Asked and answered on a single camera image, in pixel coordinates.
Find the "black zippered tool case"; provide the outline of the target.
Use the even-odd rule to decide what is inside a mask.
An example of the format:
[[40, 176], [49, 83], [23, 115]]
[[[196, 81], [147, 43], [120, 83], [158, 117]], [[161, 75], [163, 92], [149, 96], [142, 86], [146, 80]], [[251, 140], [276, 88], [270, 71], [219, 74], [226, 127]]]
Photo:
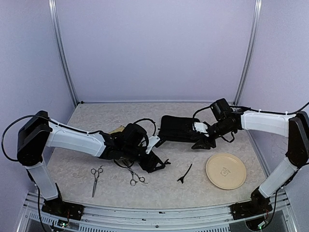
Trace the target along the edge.
[[161, 118], [161, 124], [158, 132], [159, 142], [155, 147], [160, 147], [166, 141], [196, 143], [202, 138], [202, 133], [196, 131], [195, 124], [202, 123], [208, 128], [210, 124], [201, 122], [197, 118], [177, 117], [164, 115]]

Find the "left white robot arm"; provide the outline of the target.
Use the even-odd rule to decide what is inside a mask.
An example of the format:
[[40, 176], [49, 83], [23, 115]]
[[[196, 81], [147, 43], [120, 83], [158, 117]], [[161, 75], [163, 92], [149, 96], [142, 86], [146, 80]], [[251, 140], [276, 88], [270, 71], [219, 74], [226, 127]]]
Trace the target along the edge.
[[67, 203], [52, 180], [43, 159], [46, 147], [58, 147], [89, 154], [103, 160], [127, 159], [152, 173], [169, 164], [163, 162], [152, 148], [159, 137], [147, 136], [146, 130], [137, 123], [127, 124], [121, 132], [112, 134], [85, 131], [60, 124], [49, 118], [46, 111], [29, 116], [29, 121], [18, 132], [17, 160], [27, 169], [38, 186], [48, 206], [57, 215], [67, 211]]

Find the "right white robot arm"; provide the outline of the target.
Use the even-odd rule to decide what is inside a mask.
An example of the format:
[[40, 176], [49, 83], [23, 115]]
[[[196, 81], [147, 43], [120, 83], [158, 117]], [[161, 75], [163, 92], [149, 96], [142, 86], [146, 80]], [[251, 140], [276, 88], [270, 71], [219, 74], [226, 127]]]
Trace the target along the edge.
[[283, 161], [268, 178], [251, 194], [247, 211], [256, 215], [265, 208], [270, 196], [293, 179], [295, 174], [309, 163], [309, 117], [299, 110], [278, 113], [253, 110], [250, 107], [230, 106], [219, 99], [208, 106], [217, 122], [213, 125], [193, 122], [193, 130], [200, 139], [192, 149], [212, 149], [216, 139], [239, 130], [262, 131], [281, 135], [288, 139], [288, 149]]

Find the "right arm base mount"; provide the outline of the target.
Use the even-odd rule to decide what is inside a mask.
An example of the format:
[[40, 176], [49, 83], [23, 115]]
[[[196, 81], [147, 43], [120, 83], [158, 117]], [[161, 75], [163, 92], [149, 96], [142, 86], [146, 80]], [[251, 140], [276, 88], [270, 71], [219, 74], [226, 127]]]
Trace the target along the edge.
[[269, 197], [264, 197], [258, 188], [251, 193], [251, 199], [242, 203], [230, 205], [233, 220], [253, 217], [272, 211]]

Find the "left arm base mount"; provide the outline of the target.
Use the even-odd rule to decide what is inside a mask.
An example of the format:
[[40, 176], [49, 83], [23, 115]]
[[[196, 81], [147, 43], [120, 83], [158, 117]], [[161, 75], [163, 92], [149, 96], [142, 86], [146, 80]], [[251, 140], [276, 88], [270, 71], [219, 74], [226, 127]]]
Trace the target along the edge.
[[60, 198], [53, 200], [44, 200], [42, 211], [54, 216], [80, 221], [84, 211], [81, 204], [65, 202]]

